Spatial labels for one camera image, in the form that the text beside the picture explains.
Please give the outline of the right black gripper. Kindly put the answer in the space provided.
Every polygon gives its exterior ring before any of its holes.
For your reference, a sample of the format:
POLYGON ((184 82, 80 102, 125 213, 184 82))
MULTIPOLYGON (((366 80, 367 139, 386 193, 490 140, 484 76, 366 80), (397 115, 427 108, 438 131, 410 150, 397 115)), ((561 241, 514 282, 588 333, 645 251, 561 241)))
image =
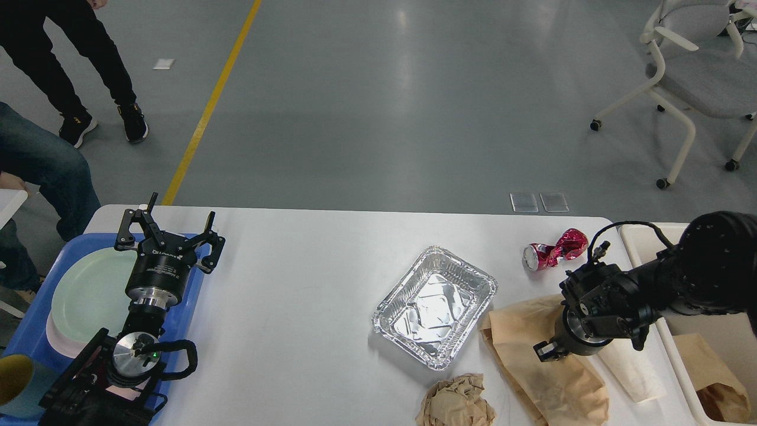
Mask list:
POLYGON ((556 320, 552 340, 533 345, 533 350, 540 362, 554 362, 570 355, 595 355, 612 341, 613 338, 589 337, 578 315, 564 308, 556 320))

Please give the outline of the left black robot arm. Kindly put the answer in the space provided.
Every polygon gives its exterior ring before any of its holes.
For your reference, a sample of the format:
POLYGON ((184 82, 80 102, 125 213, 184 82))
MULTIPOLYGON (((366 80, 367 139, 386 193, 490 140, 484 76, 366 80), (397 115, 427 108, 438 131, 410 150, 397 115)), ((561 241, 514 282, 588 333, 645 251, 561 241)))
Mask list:
POLYGON ((100 329, 41 397, 41 425, 149 425, 167 404, 160 383, 181 380, 198 366, 196 345, 172 339, 170 310, 186 304, 192 273, 212 273, 225 238, 213 229, 215 213, 200 234, 173 234, 152 216, 157 194, 145 208, 127 209, 116 251, 135 251, 125 296, 129 311, 111 337, 100 329))

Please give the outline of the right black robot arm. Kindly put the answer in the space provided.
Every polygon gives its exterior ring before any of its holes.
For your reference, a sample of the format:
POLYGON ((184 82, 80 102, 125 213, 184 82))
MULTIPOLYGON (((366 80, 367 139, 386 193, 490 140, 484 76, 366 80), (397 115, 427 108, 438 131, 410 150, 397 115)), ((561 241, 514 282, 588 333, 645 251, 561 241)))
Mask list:
POLYGON ((559 284, 564 299, 554 336, 533 347, 541 362, 591 356, 617 338, 627 338, 641 351, 649 326, 665 311, 686 316, 744 312, 755 328, 755 215, 701 215, 677 244, 658 226, 652 229, 665 248, 632 270, 602 261, 608 242, 589 244, 587 261, 568 270, 559 284))

